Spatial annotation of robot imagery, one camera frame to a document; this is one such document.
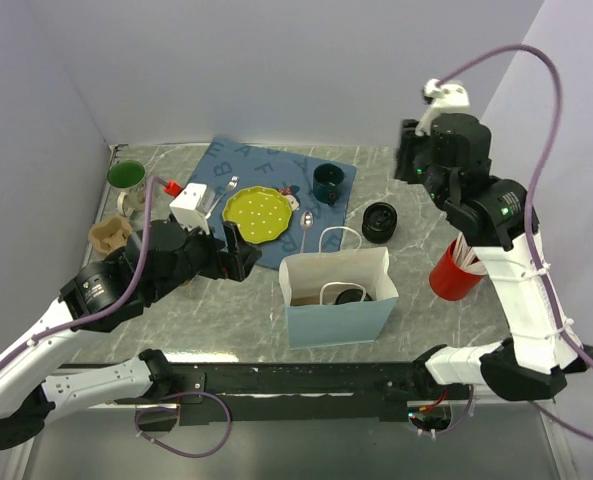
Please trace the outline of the brown cardboard cup carrier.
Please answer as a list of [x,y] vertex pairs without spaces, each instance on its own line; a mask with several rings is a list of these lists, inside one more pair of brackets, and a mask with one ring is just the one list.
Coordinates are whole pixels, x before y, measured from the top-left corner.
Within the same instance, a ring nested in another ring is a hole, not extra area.
[[319,296],[294,298],[291,301],[291,306],[306,306],[306,305],[319,305],[319,304],[320,304]]

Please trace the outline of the stack of black cup lids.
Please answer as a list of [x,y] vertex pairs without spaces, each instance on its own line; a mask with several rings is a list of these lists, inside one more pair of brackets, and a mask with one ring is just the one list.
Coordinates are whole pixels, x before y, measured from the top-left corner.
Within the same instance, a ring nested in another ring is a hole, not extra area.
[[388,242],[397,227],[395,208],[386,202],[370,204],[363,213],[361,231],[366,240],[375,244]]

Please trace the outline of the light blue paper bag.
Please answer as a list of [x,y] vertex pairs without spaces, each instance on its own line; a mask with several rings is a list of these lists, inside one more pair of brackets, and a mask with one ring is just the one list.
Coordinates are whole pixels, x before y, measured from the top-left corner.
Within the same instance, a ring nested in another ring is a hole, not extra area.
[[[388,274],[386,247],[298,253],[279,266],[288,344],[292,350],[373,342],[399,298]],[[371,302],[335,305],[349,288],[367,291]],[[291,306],[294,298],[319,296],[319,305]]]

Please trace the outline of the black plastic cup lid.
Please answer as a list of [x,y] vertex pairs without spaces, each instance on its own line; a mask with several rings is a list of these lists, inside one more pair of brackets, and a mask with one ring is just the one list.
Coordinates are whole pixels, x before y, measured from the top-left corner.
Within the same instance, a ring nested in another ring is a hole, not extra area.
[[367,291],[360,288],[349,288],[342,291],[335,299],[335,305],[343,305],[348,303],[371,302],[372,297]]

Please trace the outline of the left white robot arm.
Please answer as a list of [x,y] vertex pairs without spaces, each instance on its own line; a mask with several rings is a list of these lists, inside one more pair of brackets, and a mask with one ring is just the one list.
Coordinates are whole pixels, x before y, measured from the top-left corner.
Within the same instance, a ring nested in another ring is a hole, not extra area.
[[261,258],[233,222],[225,240],[156,220],[125,246],[88,264],[61,290],[42,317],[0,355],[0,451],[35,437],[65,416],[114,400],[166,400],[176,382],[157,349],[86,373],[56,375],[84,345],[197,276],[244,281]]

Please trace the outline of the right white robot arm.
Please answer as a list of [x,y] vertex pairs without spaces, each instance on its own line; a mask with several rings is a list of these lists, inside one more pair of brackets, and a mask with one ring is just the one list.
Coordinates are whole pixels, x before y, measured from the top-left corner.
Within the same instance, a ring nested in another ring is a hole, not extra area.
[[428,133],[401,123],[394,177],[425,188],[485,267],[510,329],[501,342],[436,346],[414,364],[415,391],[436,398],[451,384],[485,385],[507,401],[557,395],[588,369],[593,346],[564,319],[545,267],[537,216],[518,182],[490,173],[490,130],[469,114],[438,116]]

